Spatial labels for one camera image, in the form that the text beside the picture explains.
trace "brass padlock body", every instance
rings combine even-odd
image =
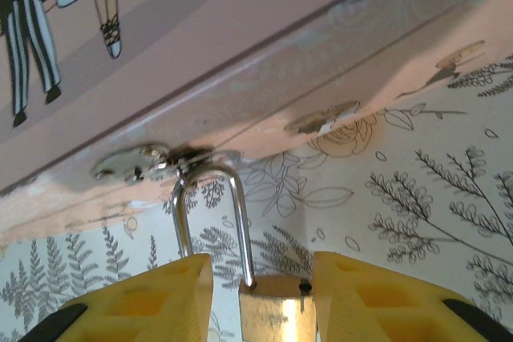
[[[240,325],[245,342],[315,342],[313,293],[301,295],[301,279],[258,276],[256,287],[240,283]]]

